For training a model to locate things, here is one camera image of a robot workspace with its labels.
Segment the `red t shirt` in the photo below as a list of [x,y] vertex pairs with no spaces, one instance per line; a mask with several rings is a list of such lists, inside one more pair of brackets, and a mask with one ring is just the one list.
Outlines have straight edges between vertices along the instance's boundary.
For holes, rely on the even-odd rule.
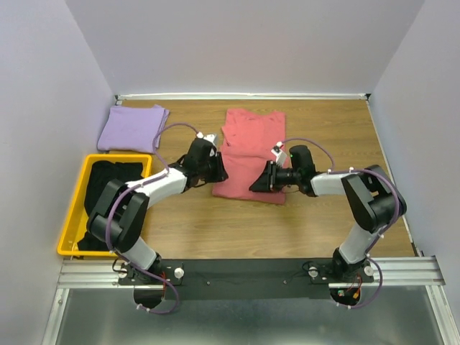
[[245,109],[228,109],[221,128],[220,147],[228,179],[213,186],[216,197],[260,201],[282,205],[283,193],[254,193],[249,187],[264,171],[266,162],[275,156],[271,149],[285,139],[285,114],[273,111],[259,115]]

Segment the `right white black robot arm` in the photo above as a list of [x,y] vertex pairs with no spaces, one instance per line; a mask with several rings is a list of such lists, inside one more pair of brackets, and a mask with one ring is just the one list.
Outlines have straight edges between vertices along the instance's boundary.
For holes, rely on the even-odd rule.
[[275,160],[268,160],[262,174],[250,185],[254,193],[278,193],[295,185],[309,197],[343,195],[349,203],[354,225],[345,241],[334,250],[326,274],[345,282],[364,267],[367,255],[387,228],[407,211],[404,198],[388,180],[379,165],[344,172],[319,172],[311,151],[305,145],[289,149],[290,167],[284,167],[286,154],[273,147]]

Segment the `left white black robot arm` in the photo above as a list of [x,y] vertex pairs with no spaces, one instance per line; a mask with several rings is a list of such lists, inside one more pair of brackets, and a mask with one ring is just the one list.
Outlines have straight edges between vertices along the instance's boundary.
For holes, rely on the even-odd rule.
[[164,268],[161,256],[141,237],[149,208],[173,195],[228,178],[217,134],[198,133],[188,152],[162,172],[141,180],[109,181],[88,217],[86,230],[124,260],[115,270],[121,278],[151,284],[158,277],[179,285],[183,266]]

